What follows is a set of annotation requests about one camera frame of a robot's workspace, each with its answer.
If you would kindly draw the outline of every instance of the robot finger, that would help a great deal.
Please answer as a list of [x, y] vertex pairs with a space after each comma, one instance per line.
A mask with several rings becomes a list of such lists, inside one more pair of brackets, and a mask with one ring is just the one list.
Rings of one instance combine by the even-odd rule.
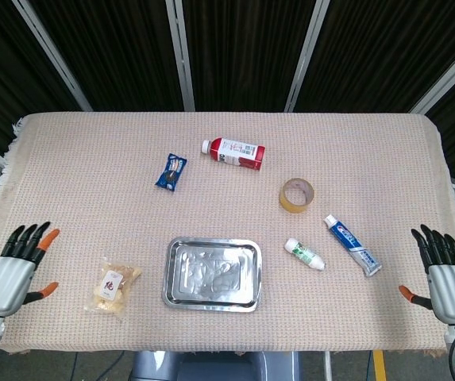
[[47, 249], [49, 248], [51, 243], [56, 239], [56, 237], [58, 237], [59, 234], [60, 234], [60, 230], [54, 229], [47, 236], [45, 236], [45, 238], [42, 240], [42, 242], [40, 242], [38, 244], [37, 248], [35, 250], [33, 250], [33, 254], [32, 254], [30, 260], [32, 262], [34, 262], [36, 265], [35, 271], [37, 270], [38, 265], [44, 258], [44, 255], [47, 252]]
[[31, 302], [36, 302], [37, 300], [41, 300], [43, 298], [47, 298], [50, 294], [54, 292], [58, 285], [59, 285], [58, 282], [52, 282], [41, 291], [29, 292], [28, 294], [26, 294], [26, 297], [22, 304], [28, 304]]
[[11, 256], [10, 254], [13, 251], [13, 246], [15, 245], [15, 242], [21, 235], [21, 233], [24, 231], [25, 226], [21, 225], [17, 229], [13, 231], [12, 234], [10, 234], [10, 237], [8, 237], [8, 240], [6, 240], [5, 247], [2, 250], [1, 256]]
[[430, 253], [430, 256], [432, 257], [432, 261], [433, 261], [432, 264], [444, 264], [444, 262], [442, 261], [442, 256], [439, 253], [437, 244], [435, 242], [434, 234], [432, 233], [432, 231], [426, 225], [421, 225], [421, 230], [425, 234], [426, 241], [427, 241], [428, 247], [430, 249], [429, 253]]
[[449, 234], [445, 234], [444, 239], [449, 246], [449, 253], [453, 259], [453, 264], [455, 264], [455, 240]]
[[421, 256], [421, 261], [423, 262], [425, 273], [428, 274], [428, 267], [434, 264], [430, 256], [428, 244], [426, 244], [425, 238], [423, 238], [423, 236], [420, 234], [418, 230], [411, 229], [411, 233], [412, 236], [415, 238], [416, 242], [418, 242], [419, 255]]
[[437, 230], [434, 230], [432, 234], [434, 235], [435, 244], [437, 245], [442, 261], [445, 264], [453, 264], [453, 258], [449, 254], [448, 245], [446, 244], [444, 237]]
[[29, 243], [26, 245], [24, 252], [21, 254], [21, 258], [23, 260], [30, 260], [31, 256], [33, 255], [33, 251], [38, 245], [38, 242], [42, 238], [42, 235], [44, 234], [44, 231], [51, 225], [51, 222], [47, 221], [40, 228], [35, 230], [35, 233], [29, 240]]
[[14, 258], [21, 258], [22, 252], [24, 251], [24, 248], [26, 247], [26, 243], [28, 242], [29, 237], [33, 234], [35, 229], [37, 228], [37, 225], [31, 225], [26, 229], [26, 231], [23, 232], [21, 235], [21, 238], [19, 238], [19, 241], [15, 244], [15, 248], [13, 248], [12, 252], [12, 257]]
[[411, 290], [404, 285], [399, 286], [399, 291], [400, 294], [412, 304], [417, 304], [418, 306], [425, 307], [427, 310], [432, 310], [432, 301], [430, 299], [413, 294]]

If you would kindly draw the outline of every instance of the blue toothpaste tube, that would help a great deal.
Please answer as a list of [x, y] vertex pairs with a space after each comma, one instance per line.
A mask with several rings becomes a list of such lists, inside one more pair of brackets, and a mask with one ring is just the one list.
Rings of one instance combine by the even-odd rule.
[[330, 232], [344, 245], [349, 251], [351, 257], [359, 264], [366, 276], [372, 276], [382, 268], [382, 264], [370, 254], [370, 252], [363, 247], [361, 242], [342, 224], [338, 219], [331, 214], [324, 219]]

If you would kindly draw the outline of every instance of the snack packet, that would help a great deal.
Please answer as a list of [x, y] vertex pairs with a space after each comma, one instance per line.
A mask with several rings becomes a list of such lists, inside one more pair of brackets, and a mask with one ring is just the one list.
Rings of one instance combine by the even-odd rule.
[[167, 158], [167, 164], [165, 166], [162, 175], [158, 178], [158, 181], [155, 183], [160, 188], [169, 189], [174, 192], [176, 184], [178, 183], [181, 172], [187, 164], [187, 159], [169, 153]]
[[93, 290], [93, 298], [86, 310], [101, 311], [121, 316], [129, 300], [132, 282], [142, 273], [140, 267], [114, 264], [104, 260], [102, 279]]

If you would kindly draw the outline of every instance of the stainless steel tray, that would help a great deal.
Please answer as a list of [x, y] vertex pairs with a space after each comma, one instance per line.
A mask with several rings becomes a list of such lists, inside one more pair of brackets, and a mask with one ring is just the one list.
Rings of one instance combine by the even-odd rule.
[[162, 297], [176, 308], [251, 312], [260, 300], [261, 270], [255, 242], [177, 237], [168, 247]]

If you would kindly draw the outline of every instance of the tape roll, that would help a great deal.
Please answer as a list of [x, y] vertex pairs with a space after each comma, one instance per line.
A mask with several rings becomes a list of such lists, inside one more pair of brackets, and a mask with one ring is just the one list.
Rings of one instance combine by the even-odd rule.
[[[289, 201], [285, 192], [289, 189], [299, 189], [305, 195], [303, 204], [294, 204]], [[289, 213], [301, 213], [307, 210], [308, 206], [314, 199], [314, 188], [305, 179], [294, 178], [288, 180], [280, 190], [280, 204]]]

